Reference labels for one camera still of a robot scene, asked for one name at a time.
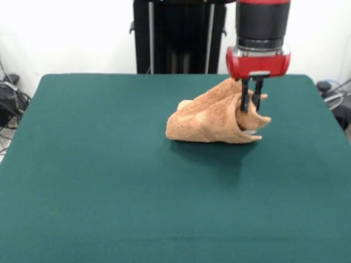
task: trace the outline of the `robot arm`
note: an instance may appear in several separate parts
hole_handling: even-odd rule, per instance
[[[290,64],[284,45],[290,0],[237,0],[236,46],[227,50],[232,78],[242,80],[241,111],[247,112],[248,81],[256,81],[252,101],[259,109],[263,79],[283,76]]]

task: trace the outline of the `green felt surface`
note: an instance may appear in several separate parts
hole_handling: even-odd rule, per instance
[[[250,145],[165,138],[226,76],[49,75],[0,166],[0,262],[350,262],[351,148],[306,76]]]

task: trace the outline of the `black metal frame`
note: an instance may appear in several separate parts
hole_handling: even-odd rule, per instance
[[[233,0],[207,3],[195,0],[185,1],[187,3],[179,3],[182,1],[176,0],[135,0],[133,29],[138,73],[151,72],[149,2],[153,2],[154,11],[153,73],[217,73],[227,12],[225,3]],[[211,47],[206,71],[208,21],[212,2],[216,4],[212,5],[214,10]]]

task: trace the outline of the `crumpled towel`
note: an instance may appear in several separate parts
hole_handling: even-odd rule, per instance
[[[192,142],[246,144],[262,139],[251,132],[271,121],[256,112],[250,99],[248,111],[240,111],[241,82],[228,78],[194,100],[183,100],[168,121],[166,137]]]

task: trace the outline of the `electrical wire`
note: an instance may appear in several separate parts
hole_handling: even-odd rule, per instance
[[[6,151],[7,151],[7,149],[8,149],[8,147],[7,147],[7,148],[2,149],[2,150],[0,151],[0,155],[5,155],[5,153],[4,153],[4,152],[6,152]]]
[[[344,96],[340,97],[339,101],[336,102],[334,105],[332,106],[329,106],[329,110],[334,110],[336,109],[337,107],[339,107],[341,105],[341,103],[344,101]]]
[[[2,60],[1,60],[1,54],[0,54],[0,68],[2,70],[2,72],[4,73],[4,75],[10,80],[11,84],[13,84],[13,81],[10,77],[10,75],[8,75],[5,71],[4,65],[2,64]]]
[[[339,89],[345,87],[345,86],[346,86],[347,84],[349,84],[350,82],[351,82],[351,78],[348,79],[347,81],[345,81],[344,83],[342,83],[341,85],[339,85],[339,86],[337,86],[337,87],[335,87],[335,88],[332,88],[332,89],[328,90],[328,91],[326,92],[326,95],[332,94],[333,92],[335,92],[335,91],[337,91],[337,90],[339,90]]]
[[[334,99],[337,99],[337,98],[340,98],[340,97],[344,97],[344,96],[351,96],[351,92],[339,93],[339,94],[332,95],[332,96],[324,99],[324,102],[328,102],[328,101],[331,101],[331,100],[334,100]]]

